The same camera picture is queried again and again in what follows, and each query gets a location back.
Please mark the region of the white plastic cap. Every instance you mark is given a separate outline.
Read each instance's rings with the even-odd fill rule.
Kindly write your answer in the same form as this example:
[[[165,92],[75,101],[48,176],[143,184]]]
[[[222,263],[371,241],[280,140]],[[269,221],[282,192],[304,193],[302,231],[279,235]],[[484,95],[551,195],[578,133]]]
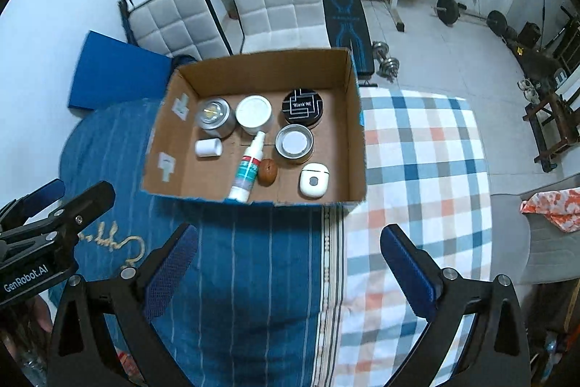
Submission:
[[[194,152],[199,158],[217,158],[223,153],[221,139],[200,139],[195,142]]]

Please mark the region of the white green spray bottle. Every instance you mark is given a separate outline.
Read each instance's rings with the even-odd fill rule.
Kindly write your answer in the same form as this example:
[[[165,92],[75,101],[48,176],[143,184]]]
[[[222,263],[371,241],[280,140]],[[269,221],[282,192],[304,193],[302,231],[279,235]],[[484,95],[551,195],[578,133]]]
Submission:
[[[258,167],[264,157],[265,132],[258,132],[243,153],[227,199],[246,203],[249,200]]]

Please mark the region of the brown walnut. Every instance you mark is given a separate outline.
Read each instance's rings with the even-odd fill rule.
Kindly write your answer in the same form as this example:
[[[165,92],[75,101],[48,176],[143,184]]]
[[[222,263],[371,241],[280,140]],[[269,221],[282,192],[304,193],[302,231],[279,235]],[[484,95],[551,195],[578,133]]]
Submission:
[[[261,186],[271,186],[278,174],[277,164],[273,159],[264,159],[258,167],[258,183]]]

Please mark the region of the white earbuds case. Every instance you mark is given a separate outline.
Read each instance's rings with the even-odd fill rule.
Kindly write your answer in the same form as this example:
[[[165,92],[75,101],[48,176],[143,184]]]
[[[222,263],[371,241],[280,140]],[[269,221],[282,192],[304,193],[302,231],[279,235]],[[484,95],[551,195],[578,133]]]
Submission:
[[[318,199],[323,197],[329,186],[329,169],[322,163],[308,163],[300,173],[299,191],[303,197]]]

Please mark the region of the grey sofa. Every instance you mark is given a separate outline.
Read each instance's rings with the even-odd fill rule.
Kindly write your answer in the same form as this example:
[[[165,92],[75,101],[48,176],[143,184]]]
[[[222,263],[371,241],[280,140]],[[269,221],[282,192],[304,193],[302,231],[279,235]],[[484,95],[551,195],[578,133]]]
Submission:
[[[579,277],[579,234],[559,230],[544,216],[522,214],[534,193],[496,193],[492,209],[490,276],[507,275],[515,285],[562,282]]]

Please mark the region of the blue striped bed sheet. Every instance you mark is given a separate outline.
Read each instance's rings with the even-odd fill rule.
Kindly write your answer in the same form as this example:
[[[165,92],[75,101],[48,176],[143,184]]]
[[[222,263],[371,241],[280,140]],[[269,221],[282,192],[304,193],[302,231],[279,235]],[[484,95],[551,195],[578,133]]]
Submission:
[[[141,264],[183,223],[199,246],[154,326],[196,386],[328,386],[336,363],[343,283],[338,206],[229,205],[157,197],[141,188],[155,100],[84,117],[60,159],[68,197],[98,181],[113,208],[80,234],[88,280]]]

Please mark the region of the orange floral cloth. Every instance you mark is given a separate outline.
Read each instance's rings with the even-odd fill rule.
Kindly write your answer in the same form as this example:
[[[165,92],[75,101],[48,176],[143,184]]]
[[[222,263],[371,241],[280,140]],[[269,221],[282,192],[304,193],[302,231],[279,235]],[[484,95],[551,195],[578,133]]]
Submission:
[[[534,193],[522,201],[522,214],[542,215],[563,233],[574,233],[580,227],[580,192],[578,188]]]

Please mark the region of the blue foam pad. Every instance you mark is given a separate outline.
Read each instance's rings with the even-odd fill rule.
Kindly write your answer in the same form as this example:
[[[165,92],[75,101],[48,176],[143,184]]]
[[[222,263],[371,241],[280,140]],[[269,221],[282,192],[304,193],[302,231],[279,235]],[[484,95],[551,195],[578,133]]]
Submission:
[[[172,60],[98,32],[89,32],[77,62],[70,109],[94,111],[164,96]]]

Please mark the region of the plaid checkered blanket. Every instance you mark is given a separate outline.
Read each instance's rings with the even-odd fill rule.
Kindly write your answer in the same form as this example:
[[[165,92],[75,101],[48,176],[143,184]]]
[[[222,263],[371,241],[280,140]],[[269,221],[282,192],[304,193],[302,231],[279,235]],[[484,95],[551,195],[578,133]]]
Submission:
[[[365,87],[367,193],[323,210],[322,298],[312,384],[381,386],[426,328],[381,255],[397,224],[437,264],[486,280],[492,259],[488,167],[459,97]]]

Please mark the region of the silver tin gold label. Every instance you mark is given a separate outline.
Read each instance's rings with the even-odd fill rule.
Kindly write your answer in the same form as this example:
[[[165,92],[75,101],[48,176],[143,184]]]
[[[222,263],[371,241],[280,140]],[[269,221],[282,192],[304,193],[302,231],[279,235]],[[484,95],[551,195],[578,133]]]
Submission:
[[[196,110],[196,125],[208,136],[226,139],[236,128],[236,118],[224,98],[203,100]]]

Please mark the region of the white round jar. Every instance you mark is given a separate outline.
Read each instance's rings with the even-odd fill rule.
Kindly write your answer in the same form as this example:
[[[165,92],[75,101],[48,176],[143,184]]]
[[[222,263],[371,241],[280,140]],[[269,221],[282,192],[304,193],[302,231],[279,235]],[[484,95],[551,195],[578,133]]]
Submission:
[[[243,131],[251,136],[258,132],[267,133],[273,123],[272,106],[261,95],[245,97],[236,107],[235,116]]]

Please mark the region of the dark wooden stool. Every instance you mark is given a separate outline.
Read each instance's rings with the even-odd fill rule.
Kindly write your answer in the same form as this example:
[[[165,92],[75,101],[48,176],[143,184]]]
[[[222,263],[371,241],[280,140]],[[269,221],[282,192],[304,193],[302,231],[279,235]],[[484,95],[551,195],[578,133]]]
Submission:
[[[579,89],[569,98],[551,92],[525,108],[523,120],[530,124],[538,149],[534,162],[544,173],[551,173],[558,166],[555,158],[579,143],[579,107],[573,107],[578,101]]]

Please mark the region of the grey tufted cushion left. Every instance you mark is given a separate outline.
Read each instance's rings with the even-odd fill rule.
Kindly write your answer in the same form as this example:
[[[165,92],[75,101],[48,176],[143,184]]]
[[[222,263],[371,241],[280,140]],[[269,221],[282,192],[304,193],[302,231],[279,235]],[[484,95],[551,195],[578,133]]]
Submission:
[[[119,0],[127,42],[169,58],[233,54],[210,0]]]

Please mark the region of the cardboard milk box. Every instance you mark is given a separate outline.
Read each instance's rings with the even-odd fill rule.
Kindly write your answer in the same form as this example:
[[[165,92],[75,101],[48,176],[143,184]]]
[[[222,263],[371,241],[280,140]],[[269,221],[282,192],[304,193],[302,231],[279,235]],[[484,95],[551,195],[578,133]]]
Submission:
[[[328,189],[318,202],[362,201],[367,193],[365,129],[355,68],[346,49],[265,51],[180,67],[170,79],[152,127],[142,189],[162,197],[226,200],[252,138],[235,129],[224,139],[220,157],[196,157],[194,145],[205,137],[195,122],[196,111],[206,99],[223,98],[236,107],[245,97],[260,95],[272,106],[273,124],[264,153],[275,161],[278,173],[269,186],[255,184],[249,200],[307,203],[299,191],[301,165],[283,159],[274,147],[275,136],[285,124],[282,101],[300,87],[323,99],[322,119],[312,130],[310,156],[329,170]]]

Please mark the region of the silver tin white centre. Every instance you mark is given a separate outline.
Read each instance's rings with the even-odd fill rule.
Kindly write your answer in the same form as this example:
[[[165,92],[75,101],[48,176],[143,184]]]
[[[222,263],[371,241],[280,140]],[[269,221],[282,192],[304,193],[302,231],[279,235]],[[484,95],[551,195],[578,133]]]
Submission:
[[[305,126],[290,124],[277,133],[274,147],[282,159],[302,164],[309,160],[314,151],[314,135]]]

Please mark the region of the black round tin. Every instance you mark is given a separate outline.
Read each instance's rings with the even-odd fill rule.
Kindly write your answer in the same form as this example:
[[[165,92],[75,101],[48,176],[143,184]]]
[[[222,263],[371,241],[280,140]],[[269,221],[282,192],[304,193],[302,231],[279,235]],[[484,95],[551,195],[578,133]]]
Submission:
[[[281,113],[288,124],[312,129],[323,116],[323,99],[313,89],[296,88],[282,100]]]

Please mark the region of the chrome dumbbell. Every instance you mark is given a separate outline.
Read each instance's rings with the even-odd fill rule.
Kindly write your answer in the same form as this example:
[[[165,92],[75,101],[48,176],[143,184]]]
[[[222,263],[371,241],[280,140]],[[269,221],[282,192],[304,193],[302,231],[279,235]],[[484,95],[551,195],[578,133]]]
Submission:
[[[374,41],[372,44],[374,61],[378,64],[377,75],[389,82],[395,82],[398,78],[400,63],[389,53],[386,42]]]

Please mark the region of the barbell on floor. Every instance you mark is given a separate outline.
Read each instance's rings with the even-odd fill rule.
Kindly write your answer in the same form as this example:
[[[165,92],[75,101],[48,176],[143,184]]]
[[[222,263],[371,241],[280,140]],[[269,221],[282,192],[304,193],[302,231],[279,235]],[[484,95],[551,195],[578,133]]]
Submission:
[[[461,17],[469,17],[484,21],[486,26],[497,36],[503,37],[507,32],[507,19],[502,12],[497,10],[490,11],[489,14],[483,16],[469,11],[466,5],[456,0],[438,0],[435,3],[434,11],[439,20],[447,26],[455,25]]]

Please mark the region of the black weight bench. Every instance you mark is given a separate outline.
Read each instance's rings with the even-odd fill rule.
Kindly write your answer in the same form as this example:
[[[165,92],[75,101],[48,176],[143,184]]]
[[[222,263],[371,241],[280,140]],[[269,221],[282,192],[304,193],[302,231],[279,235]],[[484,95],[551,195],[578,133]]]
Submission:
[[[374,75],[374,54],[361,0],[323,0],[326,30],[333,48],[347,48],[361,81]]]

